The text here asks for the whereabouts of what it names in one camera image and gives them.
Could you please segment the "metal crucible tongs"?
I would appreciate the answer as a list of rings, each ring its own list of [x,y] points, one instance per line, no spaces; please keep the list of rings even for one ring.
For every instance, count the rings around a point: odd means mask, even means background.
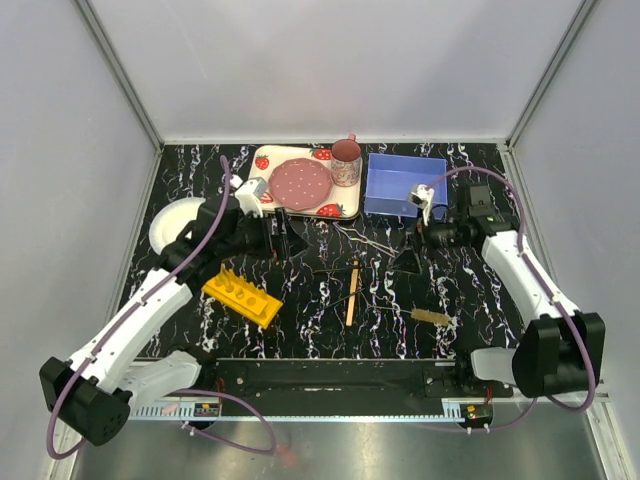
[[[337,233],[344,236],[350,242],[355,242],[355,243],[364,245],[366,247],[372,248],[377,252],[383,255],[386,255],[390,258],[395,258],[396,255],[398,254],[398,251],[396,249],[388,245],[383,245],[379,242],[371,240],[370,238],[366,237],[364,234],[358,232],[354,228],[343,227],[339,225],[337,222],[333,222],[332,227]]]

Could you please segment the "wooden test tube clamp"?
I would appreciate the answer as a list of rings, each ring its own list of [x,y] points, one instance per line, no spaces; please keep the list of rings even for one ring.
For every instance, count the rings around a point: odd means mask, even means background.
[[[355,311],[355,298],[358,293],[358,285],[359,285],[359,272],[360,272],[360,264],[358,260],[355,260],[353,263],[353,269],[350,277],[350,289],[349,289],[349,297],[347,300],[347,309],[346,309],[346,317],[345,317],[345,326],[351,327],[353,325],[354,311]]]

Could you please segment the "test tube brush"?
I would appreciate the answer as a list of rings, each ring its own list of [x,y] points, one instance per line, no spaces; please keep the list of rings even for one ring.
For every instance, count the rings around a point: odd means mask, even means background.
[[[396,313],[405,313],[415,321],[426,322],[433,325],[447,326],[452,323],[452,320],[448,315],[425,309],[413,308],[411,310],[406,310],[401,308],[382,306],[374,306],[374,309],[389,310]]]

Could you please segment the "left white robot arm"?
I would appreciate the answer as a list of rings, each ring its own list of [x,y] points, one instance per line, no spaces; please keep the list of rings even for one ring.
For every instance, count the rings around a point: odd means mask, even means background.
[[[62,421],[101,446],[140,407],[180,390],[208,394],[216,382],[213,360],[196,347],[178,347],[138,371],[131,365],[151,337],[200,293],[266,328],[281,301],[226,269],[225,261],[238,255],[288,260],[308,247],[285,209],[263,215],[259,201],[232,196],[170,203],[152,221],[149,241],[159,258],[137,292],[84,347],[41,367],[50,431]]]

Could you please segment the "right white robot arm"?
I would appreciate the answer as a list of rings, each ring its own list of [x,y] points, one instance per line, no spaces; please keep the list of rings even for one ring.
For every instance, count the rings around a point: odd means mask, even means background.
[[[471,247],[497,274],[526,327],[517,347],[486,347],[466,354],[454,371],[454,384],[476,396],[490,381],[516,387],[528,398],[586,392],[600,379],[605,324],[585,313],[555,285],[531,252],[517,218],[495,208],[487,184],[463,187],[452,219],[439,221],[432,188],[412,187],[409,201],[417,223],[393,267],[420,270],[419,255],[445,248]]]

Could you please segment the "pink dotted plate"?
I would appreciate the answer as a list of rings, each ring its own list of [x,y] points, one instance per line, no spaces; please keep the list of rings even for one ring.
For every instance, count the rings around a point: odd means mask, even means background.
[[[330,170],[317,160],[295,158],[277,166],[268,179],[274,200],[295,212],[312,210],[327,200],[333,190]]]

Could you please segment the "blue plastic drawer box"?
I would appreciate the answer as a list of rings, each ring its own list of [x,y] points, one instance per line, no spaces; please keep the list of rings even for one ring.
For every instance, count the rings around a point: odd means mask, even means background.
[[[444,159],[370,153],[363,211],[415,218],[418,209],[409,202],[412,187],[430,184],[447,169]]]

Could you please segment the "yellow test tube rack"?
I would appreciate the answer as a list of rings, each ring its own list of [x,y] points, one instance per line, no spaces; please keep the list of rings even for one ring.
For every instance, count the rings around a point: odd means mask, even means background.
[[[283,306],[281,300],[224,266],[215,277],[205,283],[202,292],[263,329],[271,324]]]

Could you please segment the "pink floral mug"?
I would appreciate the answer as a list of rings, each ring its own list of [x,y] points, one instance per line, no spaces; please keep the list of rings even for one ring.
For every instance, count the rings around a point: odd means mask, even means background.
[[[355,134],[335,142],[331,149],[331,176],[335,185],[352,187],[360,179],[362,149]]]

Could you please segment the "white paper plate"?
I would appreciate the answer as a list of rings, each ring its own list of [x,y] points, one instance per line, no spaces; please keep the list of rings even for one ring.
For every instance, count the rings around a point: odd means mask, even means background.
[[[173,243],[190,221],[197,217],[198,209],[205,202],[201,197],[188,197],[166,205],[153,219],[149,229],[152,250],[160,255],[162,250]]]

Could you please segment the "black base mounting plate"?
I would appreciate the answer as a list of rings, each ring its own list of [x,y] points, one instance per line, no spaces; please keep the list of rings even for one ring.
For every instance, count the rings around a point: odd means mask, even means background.
[[[509,386],[465,374],[453,360],[220,359],[195,386],[282,418],[455,418],[448,400],[513,396]]]

